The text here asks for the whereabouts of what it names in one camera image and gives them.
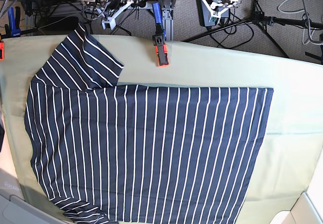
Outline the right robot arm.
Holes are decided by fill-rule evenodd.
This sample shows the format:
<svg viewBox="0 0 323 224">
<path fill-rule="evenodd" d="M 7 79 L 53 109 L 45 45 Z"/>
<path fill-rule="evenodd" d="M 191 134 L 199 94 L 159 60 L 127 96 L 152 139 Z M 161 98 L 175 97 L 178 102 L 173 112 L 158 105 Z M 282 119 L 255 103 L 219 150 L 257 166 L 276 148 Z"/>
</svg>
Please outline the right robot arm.
<svg viewBox="0 0 323 224">
<path fill-rule="evenodd" d="M 100 19 L 103 29 L 116 27 L 116 18 L 131 7 L 134 0 L 80 0 L 81 15 L 85 22 L 91 24 Z"/>
</svg>

